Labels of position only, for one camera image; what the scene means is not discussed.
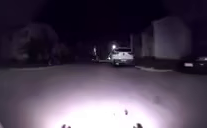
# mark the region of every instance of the asphalt road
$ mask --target asphalt road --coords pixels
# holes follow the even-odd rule
[[[207,76],[105,64],[3,69],[0,121],[4,128],[207,128]]]

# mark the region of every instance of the house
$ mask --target house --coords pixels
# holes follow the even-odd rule
[[[178,17],[153,21],[142,32],[141,39],[141,57],[153,58],[151,66],[175,62],[191,53],[191,32]]]

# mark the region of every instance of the windshield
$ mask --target windshield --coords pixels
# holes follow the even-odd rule
[[[119,49],[116,49],[115,51],[117,51],[117,52],[131,52],[131,49],[130,48],[119,48]]]

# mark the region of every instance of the utility pole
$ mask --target utility pole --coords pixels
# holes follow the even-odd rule
[[[133,34],[130,34],[129,38],[130,38],[130,49],[133,52]]]

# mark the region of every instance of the car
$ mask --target car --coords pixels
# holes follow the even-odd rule
[[[207,56],[189,56],[183,59],[180,70],[191,73],[207,74]]]
[[[134,62],[134,55],[131,48],[119,47],[112,50],[108,59],[114,66],[132,65]]]

